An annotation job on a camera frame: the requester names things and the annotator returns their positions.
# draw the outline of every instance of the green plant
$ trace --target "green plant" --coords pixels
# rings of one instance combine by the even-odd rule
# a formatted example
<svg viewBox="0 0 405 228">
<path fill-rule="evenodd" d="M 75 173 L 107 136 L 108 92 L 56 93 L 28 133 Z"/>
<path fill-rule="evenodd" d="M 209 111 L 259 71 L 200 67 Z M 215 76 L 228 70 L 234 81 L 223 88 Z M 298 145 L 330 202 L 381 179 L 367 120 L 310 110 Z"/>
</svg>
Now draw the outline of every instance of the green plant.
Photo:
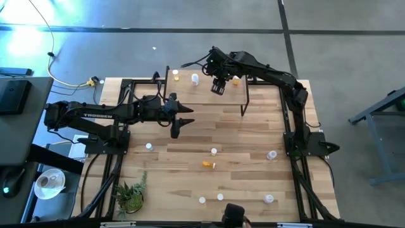
<svg viewBox="0 0 405 228">
<path fill-rule="evenodd" d="M 115 187 L 117 193 L 116 200 L 120 206 L 120 210 L 118 211 L 119 218 L 122 219 L 125 217 L 125 213 L 136 212 L 142 207 L 144 204 L 142 195 L 146 188 L 146 179 L 147 172 L 144 171 L 140 183 L 129 187 L 127 183 L 124 182 L 124 186 L 119 184 Z"/>
</svg>

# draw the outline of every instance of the wooden tabletop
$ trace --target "wooden tabletop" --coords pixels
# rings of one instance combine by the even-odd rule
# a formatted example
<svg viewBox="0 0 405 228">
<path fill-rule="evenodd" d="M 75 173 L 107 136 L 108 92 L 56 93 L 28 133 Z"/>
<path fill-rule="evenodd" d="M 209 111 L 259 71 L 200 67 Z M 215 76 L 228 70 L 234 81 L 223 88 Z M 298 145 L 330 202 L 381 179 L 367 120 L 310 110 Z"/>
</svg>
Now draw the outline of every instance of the wooden tabletop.
<svg viewBox="0 0 405 228">
<path fill-rule="evenodd" d="M 196 73 L 199 78 L 199 85 L 194 86 L 191 75 Z M 177 99 L 182 104 L 192 105 L 244 105 L 246 104 L 246 81 L 242 77 L 238 85 L 232 80 L 225 86 L 225 93 L 219 96 L 211 91 L 213 78 L 206 76 L 201 70 L 178 70 L 179 80 L 174 79 L 173 70 L 168 72 L 166 96 L 171 92 L 177 93 Z"/>
<path fill-rule="evenodd" d="M 309 92 L 307 121 L 316 125 L 318 118 L 309 82 L 300 82 Z M 101 103 L 117 103 L 120 83 L 120 78 L 106 79 Z M 154 94 L 156 86 L 137 85 L 135 91 Z M 139 182 L 144 170 L 148 171 L 148 179 L 144 206 L 127 215 L 128 220 L 220 221 L 226 204 L 234 203 L 243 206 L 253 222 L 299 221 L 290 160 L 284 151 L 284 121 L 278 88 L 252 85 L 249 92 L 250 104 L 244 117 L 240 116 L 238 106 L 187 105 L 194 113 L 179 117 L 196 121 L 182 127 L 178 139 L 171 139 L 170 128 L 157 123 L 130 126 L 130 147 L 124 156 L 120 183 Z M 100 119 L 96 122 L 111 123 Z M 153 152 L 147 151 L 146 143 L 152 144 Z M 211 156 L 211 148 L 218 149 L 216 156 Z M 271 150 L 278 155 L 274 160 L 267 160 L 266 154 Z M 90 169 L 84 192 L 85 206 L 100 187 L 105 159 L 105 155 L 100 155 Z M 86 159 L 82 176 L 90 161 L 91 158 Z M 203 161 L 215 162 L 216 168 L 203 167 Z M 308 166 L 315 193 L 331 214 L 339 217 L 327 165 L 317 157 L 308 157 Z M 72 215 L 80 213 L 81 190 L 82 181 Z M 219 193 L 223 201 L 217 200 Z M 267 194 L 274 196 L 273 203 L 263 202 Z M 103 214 L 110 192 L 107 196 Z M 200 204 L 201 196 L 206 198 L 205 204 Z M 305 193 L 303 198 L 310 216 Z"/>
</svg>

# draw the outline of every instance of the concrete floor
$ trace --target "concrete floor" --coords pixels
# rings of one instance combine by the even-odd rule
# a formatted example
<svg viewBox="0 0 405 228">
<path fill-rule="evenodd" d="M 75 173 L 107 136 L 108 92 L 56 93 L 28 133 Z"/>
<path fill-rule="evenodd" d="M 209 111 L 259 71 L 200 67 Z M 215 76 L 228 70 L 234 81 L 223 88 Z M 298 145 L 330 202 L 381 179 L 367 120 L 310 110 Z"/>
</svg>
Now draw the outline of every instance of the concrete floor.
<svg viewBox="0 0 405 228">
<path fill-rule="evenodd" d="M 277 0 L 53 0 L 33 1 L 51 25 L 100 28 L 282 29 Z M 284 0 L 290 29 L 405 30 L 401 0 Z M 2 23 L 43 25 L 28 1 L 8 1 Z M 372 187 L 382 175 L 365 123 L 347 119 L 405 84 L 403 35 L 291 35 L 298 76 L 309 79 L 322 129 L 341 146 L 330 156 L 341 217 L 351 222 L 404 227 L 405 182 Z M 203 56 L 212 45 L 245 50 L 262 63 L 290 70 L 283 34 L 55 33 L 58 54 L 52 72 L 81 83 L 89 77 L 144 77 L 164 74 L 166 65 Z M 0 31 L 0 65 L 26 67 L 47 76 L 51 36 L 29 26 Z M 74 96 L 51 94 L 49 102 L 92 102 L 92 89 Z M 101 88 L 98 88 L 99 99 Z M 73 138 L 74 130 L 61 134 Z M 34 143 L 60 141 L 41 124 Z"/>
</svg>

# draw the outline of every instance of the black desk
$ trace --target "black desk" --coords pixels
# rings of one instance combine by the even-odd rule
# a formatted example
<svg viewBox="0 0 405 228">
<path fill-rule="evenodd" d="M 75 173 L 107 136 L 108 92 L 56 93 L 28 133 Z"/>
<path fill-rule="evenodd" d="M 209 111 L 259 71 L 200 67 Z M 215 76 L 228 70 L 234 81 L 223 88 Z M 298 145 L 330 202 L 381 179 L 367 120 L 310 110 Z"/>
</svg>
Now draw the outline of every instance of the black desk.
<svg viewBox="0 0 405 228">
<path fill-rule="evenodd" d="M 0 166 L 21 165 L 27 159 L 53 83 L 50 77 L 1 77 L 0 91 L 9 80 L 28 80 L 32 86 L 22 114 L 0 116 Z"/>
<path fill-rule="evenodd" d="M 0 116 L 0 183 L 3 183 L 4 171 L 10 167 L 23 165 L 26 168 L 22 188 L 14 198 L 4 198 L 0 193 L 0 224 L 19 224 L 37 176 L 38 163 L 76 174 L 82 173 L 83 163 L 32 144 L 53 79 L 50 77 L 24 79 L 0 77 L 0 91 L 9 80 L 28 80 L 32 84 L 23 113 Z"/>
</svg>

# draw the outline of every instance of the gray metal frame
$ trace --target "gray metal frame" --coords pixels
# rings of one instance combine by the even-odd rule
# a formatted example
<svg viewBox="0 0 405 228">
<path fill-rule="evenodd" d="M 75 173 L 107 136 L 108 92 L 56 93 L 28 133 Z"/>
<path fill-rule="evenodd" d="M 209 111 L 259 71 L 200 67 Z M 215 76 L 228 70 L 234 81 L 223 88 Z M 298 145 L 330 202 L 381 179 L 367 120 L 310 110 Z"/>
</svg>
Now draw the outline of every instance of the gray metal frame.
<svg viewBox="0 0 405 228">
<path fill-rule="evenodd" d="M 405 179 L 405 173 L 393 173 L 389 160 L 386 157 L 386 150 L 384 146 L 384 142 L 382 137 L 380 137 L 377 127 L 375 125 L 375 121 L 373 120 L 373 117 L 375 115 L 381 115 L 386 112 L 382 112 L 388 107 L 394 105 L 396 102 L 405 99 L 405 87 L 402 89 L 399 89 L 398 91 L 392 93 L 391 95 L 387 96 L 386 98 L 382 99 L 381 101 L 377 102 L 373 106 L 365 109 L 361 113 L 357 114 L 356 116 L 352 117 L 349 119 L 349 122 L 352 125 L 356 125 L 358 122 L 362 120 L 366 120 L 368 124 L 368 128 L 371 132 L 371 136 L 373 137 L 373 140 L 375 144 L 377 145 L 377 150 L 378 150 L 378 156 L 380 157 L 380 160 L 383 165 L 383 171 L 385 173 L 384 176 L 382 177 L 377 177 L 377 178 L 372 178 L 370 179 L 370 184 L 371 185 L 377 185 L 383 182 L 389 182 L 389 181 L 398 181 L 398 180 L 404 180 Z M 403 113 L 386 113 L 390 115 L 403 115 Z"/>
</svg>

